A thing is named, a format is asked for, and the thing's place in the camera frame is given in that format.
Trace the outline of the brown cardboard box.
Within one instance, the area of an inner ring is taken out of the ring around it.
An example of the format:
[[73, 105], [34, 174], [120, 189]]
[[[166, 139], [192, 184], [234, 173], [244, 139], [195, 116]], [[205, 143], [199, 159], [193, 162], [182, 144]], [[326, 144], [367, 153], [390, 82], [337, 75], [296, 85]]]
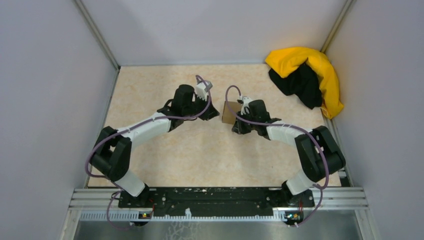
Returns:
[[236, 122], [236, 117], [233, 113], [240, 112], [242, 105], [237, 101], [229, 101], [228, 103], [224, 102], [223, 110], [221, 114], [221, 122], [227, 125], [234, 125]]

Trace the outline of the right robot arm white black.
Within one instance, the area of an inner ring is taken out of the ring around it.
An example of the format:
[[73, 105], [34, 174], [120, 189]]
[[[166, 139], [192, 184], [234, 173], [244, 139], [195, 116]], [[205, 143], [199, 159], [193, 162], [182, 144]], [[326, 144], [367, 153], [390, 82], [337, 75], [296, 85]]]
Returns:
[[245, 135], [255, 131], [267, 140], [297, 150], [301, 169], [281, 185], [281, 199], [287, 206], [295, 206], [310, 187], [345, 167], [346, 159], [327, 127], [305, 129], [272, 118], [260, 99], [244, 96], [237, 103], [241, 109], [231, 129], [234, 133]]

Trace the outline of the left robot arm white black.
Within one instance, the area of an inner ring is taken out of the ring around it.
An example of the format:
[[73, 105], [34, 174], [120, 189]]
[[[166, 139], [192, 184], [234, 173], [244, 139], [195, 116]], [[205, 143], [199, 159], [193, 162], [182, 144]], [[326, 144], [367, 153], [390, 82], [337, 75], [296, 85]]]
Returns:
[[184, 122], [208, 121], [219, 115], [211, 98], [212, 84], [200, 81], [196, 86], [181, 84], [165, 105], [138, 123], [122, 127], [104, 127], [89, 153], [86, 165], [97, 169], [104, 178], [130, 196], [138, 207], [150, 200], [149, 186], [130, 170], [132, 151], [159, 135], [169, 133]]

